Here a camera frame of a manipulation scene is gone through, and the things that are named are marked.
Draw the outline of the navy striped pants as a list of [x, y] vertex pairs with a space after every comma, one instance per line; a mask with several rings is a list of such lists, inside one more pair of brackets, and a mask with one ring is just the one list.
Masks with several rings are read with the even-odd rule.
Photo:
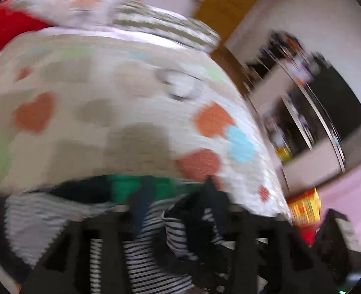
[[0, 266], [22, 293], [223, 292], [229, 205], [214, 177], [94, 177], [0, 195]]

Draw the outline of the yellow red carton box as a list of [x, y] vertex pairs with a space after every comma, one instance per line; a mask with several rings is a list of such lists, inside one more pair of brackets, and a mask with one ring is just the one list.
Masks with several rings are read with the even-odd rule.
[[287, 199], [292, 221], [298, 227], [320, 222], [322, 204], [316, 188]]

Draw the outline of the white TV cabinet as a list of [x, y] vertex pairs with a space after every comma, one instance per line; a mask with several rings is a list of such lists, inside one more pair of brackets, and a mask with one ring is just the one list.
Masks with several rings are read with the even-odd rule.
[[[267, 132], [287, 196], [329, 182], [361, 163], [361, 126], [340, 143], [305, 84], [279, 62], [248, 95]], [[277, 147], [287, 147], [292, 159], [282, 163]]]

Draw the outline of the yellow bottle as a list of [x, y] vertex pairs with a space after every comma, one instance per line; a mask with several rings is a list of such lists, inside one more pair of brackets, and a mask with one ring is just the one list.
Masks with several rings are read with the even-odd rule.
[[292, 159], [291, 151], [287, 147], [275, 148], [275, 153], [282, 163], [286, 163]]

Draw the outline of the black television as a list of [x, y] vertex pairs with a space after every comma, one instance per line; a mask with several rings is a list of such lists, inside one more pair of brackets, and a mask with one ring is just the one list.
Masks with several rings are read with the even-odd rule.
[[361, 103], [352, 88], [320, 53], [308, 57], [311, 79], [304, 89], [343, 143], [361, 126]]

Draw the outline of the heart patterned quilt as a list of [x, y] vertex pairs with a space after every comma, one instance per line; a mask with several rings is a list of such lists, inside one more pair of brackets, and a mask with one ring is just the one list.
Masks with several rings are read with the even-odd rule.
[[0, 51], [0, 190], [101, 174], [201, 182], [289, 215], [244, 98], [207, 54], [85, 35], [20, 35]]

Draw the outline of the cluttered shoe rack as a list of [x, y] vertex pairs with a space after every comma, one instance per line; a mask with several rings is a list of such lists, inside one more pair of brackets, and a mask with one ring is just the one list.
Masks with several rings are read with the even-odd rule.
[[251, 62], [245, 63], [245, 87], [249, 92], [252, 91], [276, 64], [281, 61], [294, 62], [297, 57], [305, 59], [305, 51], [298, 38], [287, 31], [271, 31], [258, 55]]

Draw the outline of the wooden door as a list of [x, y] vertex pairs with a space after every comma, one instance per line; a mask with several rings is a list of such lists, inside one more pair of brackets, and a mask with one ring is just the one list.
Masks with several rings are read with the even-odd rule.
[[258, 0], [203, 0], [194, 18], [212, 28], [225, 43]]

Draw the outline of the olive hedgehog bolster pillow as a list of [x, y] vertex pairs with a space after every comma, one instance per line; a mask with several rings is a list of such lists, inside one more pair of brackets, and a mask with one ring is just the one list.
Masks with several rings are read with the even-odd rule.
[[220, 44], [219, 34], [205, 23], [137, 0], [121, 2], [115, 8], [111, 24], [117, 29], [156, 35], [206, 53]]

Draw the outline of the floral white pillow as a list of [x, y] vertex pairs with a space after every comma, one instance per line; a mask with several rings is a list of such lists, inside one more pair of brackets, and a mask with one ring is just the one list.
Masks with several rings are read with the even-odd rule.
[[108, 26], [126, 0], [11, 0], [14, 10], [51, 25], [76, 29]]

